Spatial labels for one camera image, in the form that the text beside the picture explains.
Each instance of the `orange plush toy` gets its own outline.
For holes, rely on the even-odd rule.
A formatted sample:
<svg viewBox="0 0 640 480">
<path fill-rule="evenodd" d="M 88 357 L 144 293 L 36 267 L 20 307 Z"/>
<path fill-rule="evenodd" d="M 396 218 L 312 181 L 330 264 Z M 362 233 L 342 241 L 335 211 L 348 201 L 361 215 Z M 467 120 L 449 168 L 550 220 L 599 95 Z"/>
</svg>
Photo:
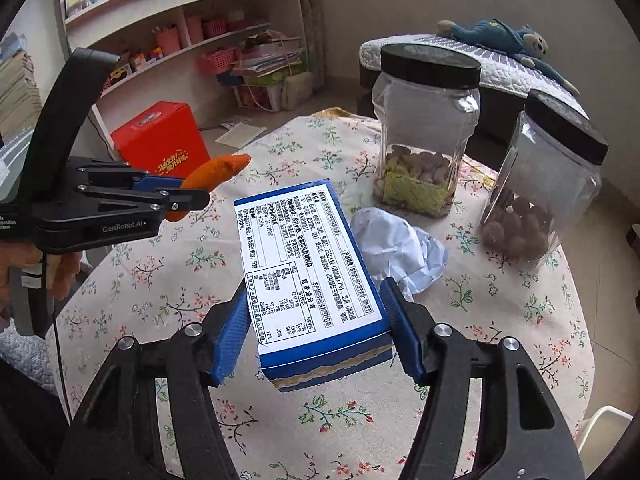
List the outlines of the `orange plush toy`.
<svg viewBox="0 0 640 480">
<path fill-rule="evenodd" d="M 193 170 L 180 185 L 183 189 L 206 189 L 210 193 L 220 184 L 240 173 L 251 161 L 249 155 L 222 155 L 212 158 Z M 187 216 L 188 211 L 171 211 L 166 214 L 169 222 L 177 222 Z"/>
</svg>

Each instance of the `black pants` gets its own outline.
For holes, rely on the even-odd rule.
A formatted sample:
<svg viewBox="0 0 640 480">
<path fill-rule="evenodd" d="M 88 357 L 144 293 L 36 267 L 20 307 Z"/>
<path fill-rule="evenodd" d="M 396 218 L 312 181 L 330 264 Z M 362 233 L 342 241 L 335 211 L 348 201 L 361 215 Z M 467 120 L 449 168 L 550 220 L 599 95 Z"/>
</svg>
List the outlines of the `black pants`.
<svg viewBox="0 0 640 480">
<path fill-rule="evenodd" d="M 0 476 L 46 479 L 66 430 L 60 400 L 0 360 Z"/>
</svg>

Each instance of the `plush toy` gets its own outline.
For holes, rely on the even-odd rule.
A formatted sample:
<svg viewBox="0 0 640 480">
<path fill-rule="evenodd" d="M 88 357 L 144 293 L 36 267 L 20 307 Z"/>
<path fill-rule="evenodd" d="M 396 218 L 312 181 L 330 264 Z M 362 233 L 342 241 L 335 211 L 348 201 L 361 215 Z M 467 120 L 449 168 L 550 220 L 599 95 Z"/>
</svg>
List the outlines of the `plush toy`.
<svg viewBox="0 0 640 480">
<path fill-rule="evenodd" d="M 537 68 L 548 78 L 553 79 L 571 92 L 572 95 L 580 95 L 575 86 L 542 61 L 547 51 L 546 41 L 529 25 L 519 30 L 513 30 L 500 20 L 491 18 L 490 20 L 482 20 L 476 23 L 472 30 L 467 30 L 454 22 L 443 20 L 438 22 L 436 34 L 506 54 L 528 68 Z"/>
<path fill-rule="evenodd" d="M 220 184 L 244 170 L 250 161 L 249 155 L 217 156 L 191 171 L 182 181 L 180 187 L 183 189 L 206 189 L 211 193 Z M 177 222 L 188 213 L 188 211 L 171 211 L 166 214 L 166 219 L 169 222 Z"/>
</svg>

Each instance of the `transparent jar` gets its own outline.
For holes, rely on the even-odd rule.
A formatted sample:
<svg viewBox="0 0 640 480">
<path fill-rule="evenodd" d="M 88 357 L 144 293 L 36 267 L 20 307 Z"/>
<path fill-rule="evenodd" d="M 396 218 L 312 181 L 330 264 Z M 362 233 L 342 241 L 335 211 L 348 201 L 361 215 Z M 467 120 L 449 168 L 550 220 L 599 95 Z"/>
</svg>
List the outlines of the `transparent jar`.
<svg viewBox="0 0 640 480">
<path fill-rule="evenodd" d="M 510 260 L 545 261 L 598 194 L 608 149 L 584 116 L 530 90 L 482 212 L 482 243 Z"/>
<path fill-rule="evenodd" d="M 372 92 L 382 123 L 374 195 L 444 216 L 480 116 L 480 64 L 453 50 L 399 43 L 382 47 L 381 68 Z"/>
</svg>

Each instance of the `black cable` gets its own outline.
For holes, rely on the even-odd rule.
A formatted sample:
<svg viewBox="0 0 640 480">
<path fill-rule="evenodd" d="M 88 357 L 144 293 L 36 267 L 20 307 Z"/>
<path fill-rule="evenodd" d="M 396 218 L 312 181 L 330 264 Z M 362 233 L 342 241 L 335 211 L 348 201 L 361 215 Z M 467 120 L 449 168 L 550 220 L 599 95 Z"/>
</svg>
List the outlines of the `black cable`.
<svg viewBox="0 0 640 480">
<path fill-rule="evenodd" d="M 96 126 L 95 123 L 91 120 L 91 116 L 87 115 L 86 118 L 89 119 L 89 122 L 92 124 L 92 126 L 95 128 L 96 133 L 98 134 L 98 138 L 104 143 L 105 147 L 107 148 L 107 155 L 109 155 L 109 158 L 115 161 L 115 159 L 113 158 L 113 155 L 111 155 L 111 147 L 109 146 L 107 141 L 102 138 L 100 134 L 100 128 L 98 128 L 98 126 Z"/>
<path fill-rule="evenodd" d="M 49 301 L 47 295 L 49 292 L 47 291 L 47 253 L 42 253 L 42 276 L 40 279 L 40 286 L 45 294 L 45 301 L 47 302 L 47 308 L 49 307 Z M 62 395 L 65 399 L 65 407 L 66 414 L 68 415 L 69 424 L 71 424 L 71 407 L 69 406 L 69 398 L 66 394 L 66 383 L 65 383 L 65 371 L 62 369 L 62 354 L 60 352 L 60 336 L 58 335 L 58 324 L 56 323 L 56 307 L 53 305 L 51 309 L 51 323 L 53 325 L 53 333 L 56 338 L 56 353 L 58 354 L 58 370 L 60 372 L 60 383 L 62 385 Z"/>
</svg>

